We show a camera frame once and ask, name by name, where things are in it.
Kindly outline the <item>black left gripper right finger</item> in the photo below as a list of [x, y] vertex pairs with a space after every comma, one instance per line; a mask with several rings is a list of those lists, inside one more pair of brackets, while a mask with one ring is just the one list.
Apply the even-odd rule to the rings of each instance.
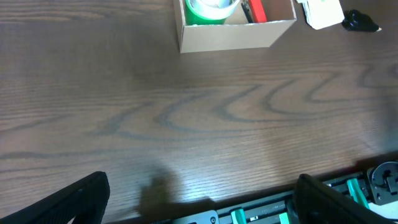
[[301, 174], [294, 190], [300, 223], [393, 224], [308, 174]]

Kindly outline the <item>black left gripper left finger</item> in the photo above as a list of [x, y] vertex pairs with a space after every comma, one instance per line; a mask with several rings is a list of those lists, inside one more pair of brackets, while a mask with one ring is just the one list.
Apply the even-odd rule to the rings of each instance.
[[110, 195], [105, 172], [96, 171], [52, 195], [1, 218], [3, 224], [102, 222]]

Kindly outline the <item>brown cardboard box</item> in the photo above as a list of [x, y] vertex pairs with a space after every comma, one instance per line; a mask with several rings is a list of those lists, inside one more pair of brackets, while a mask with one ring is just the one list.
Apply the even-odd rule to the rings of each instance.
[[185, 2], [174, 0], [181, 53], [270, 47], [297, 20], [293, 0], [263, 1], [265, 23], [188, 25]]

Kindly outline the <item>yellow white sticky note pad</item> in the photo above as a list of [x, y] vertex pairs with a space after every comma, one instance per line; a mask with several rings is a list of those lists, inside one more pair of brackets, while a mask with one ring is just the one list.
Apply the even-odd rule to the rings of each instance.
[[305, 13], [307, 24], [320, 30], [340, 24], [345, 18], [339, 0], [297, 0]]

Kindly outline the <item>green tape roll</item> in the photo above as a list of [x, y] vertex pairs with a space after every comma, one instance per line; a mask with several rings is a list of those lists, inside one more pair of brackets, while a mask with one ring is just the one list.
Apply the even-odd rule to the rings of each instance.
[[198, 15], [189, 0], [185, 0], [185, 20], [187, 25], [221, 25], [224, 24], [226, 19], [209, 19]]

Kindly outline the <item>white tape roll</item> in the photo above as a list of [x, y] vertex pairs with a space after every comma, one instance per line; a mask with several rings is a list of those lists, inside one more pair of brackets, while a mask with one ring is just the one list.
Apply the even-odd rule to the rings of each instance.
[[234, 12], [240, 0], [188, 0], [186, 5], [206, 19], [220, 20], [226, 19]]

